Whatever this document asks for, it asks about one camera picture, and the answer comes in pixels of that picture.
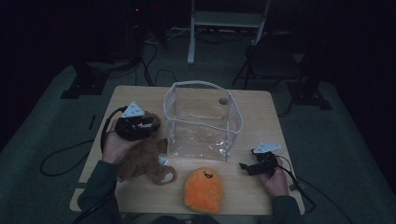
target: orange plush toy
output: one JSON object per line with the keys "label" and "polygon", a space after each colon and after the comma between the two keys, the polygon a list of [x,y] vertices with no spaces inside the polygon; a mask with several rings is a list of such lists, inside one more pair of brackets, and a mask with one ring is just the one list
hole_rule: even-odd
{"label": "orange plush toy", "polygon": [[[161,119],[145,111],[145,117],[154,117],[153,124],[161,124]],[[158,132],[151,133],[149,138],[131,149],[118,166],[117,177],[122,181],[139,175],[148,175],[157,185],[163,185],[176,180],[174,167],[160,164],[160,153],[166,153],[167,140],[157,139]]]}
{"label": "orange plush toy", "polygon": [[216,214],[220,211],[223,189],[219,175],[202,167],[193,171],[183,187],[184,204],[199,213]]}

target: clear plastic bag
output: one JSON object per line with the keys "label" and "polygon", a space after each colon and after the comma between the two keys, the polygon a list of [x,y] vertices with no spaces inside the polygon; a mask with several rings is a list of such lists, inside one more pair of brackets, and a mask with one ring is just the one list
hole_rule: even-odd
{"label": "clear plastic bag", "polygon": [[230,91],[204,81],[176,82],[165,94],[163,110],[168,154],[230,159],[243,125]]}

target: stand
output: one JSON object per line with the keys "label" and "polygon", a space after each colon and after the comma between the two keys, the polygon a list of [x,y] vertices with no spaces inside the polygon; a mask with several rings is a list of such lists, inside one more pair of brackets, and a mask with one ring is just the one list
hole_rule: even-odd
{"label": "stand", "polygon": [[93,71],[86,63],[73,63],[77,76],[61,99],[77,99],[80,95],[101,95],[108,73]]}

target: person's left hand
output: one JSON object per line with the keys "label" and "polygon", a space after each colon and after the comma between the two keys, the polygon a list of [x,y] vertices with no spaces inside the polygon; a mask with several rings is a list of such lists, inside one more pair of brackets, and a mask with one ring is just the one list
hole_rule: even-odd
{"label": "person's left hand", "polygon": [[103,149],[102,161],[112,164],[119,164],[129,150],[141,143],[143,140],[128,141],[114,132],[117,120],[113,119],[110,132],[106,134],[105,146]]}

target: floor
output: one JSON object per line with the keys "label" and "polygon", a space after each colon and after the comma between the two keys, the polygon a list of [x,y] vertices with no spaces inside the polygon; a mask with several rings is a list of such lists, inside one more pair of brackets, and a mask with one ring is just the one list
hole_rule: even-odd
{"label": "floor", "polygon": [[[144,60],[157,86],[170,87],[178,81],[204,80],[225,89],[242,89],[242,81],[231,82],[244,61],[244,50],[251,36],[200,35],[195,64],[187,64],[188,32],[169,32],[168,50],[151,39],[144,49]],[[113,66],[93,63],[107,70]],[[118,85],[147,86],[143,66],[112,72],[101,95],[80,95],[61,99],[76,76],[66,67],[55,77],[30,116],[0,154],[0,223],[70,223],[78,215],[69,202],[84,162],[71,172],[47,177],[39,172],[40,163],[51,152],[73,146],[96,136],[111,93]],[[278,112],[290,95],[286,82],[272,87],[270,81],[254,80],[250,90],[270,91]],[[379,172],[361,134],[340,101],[336,88],[326,82],[319,90],[332,106],[320,110],[315,105],[294,105],[279,118],[293,160],[294,171],[306,193],[318,208],[303,215],[306,223],[396,223],[396,197]],[[58,173],[73,166],[91,148],[91,143],[73,147],[52,158],[45,168]],[[156,214],[127,214],[125,221],[150,223]],[[269,223],[270,217],[220,216],[220,223]]]}

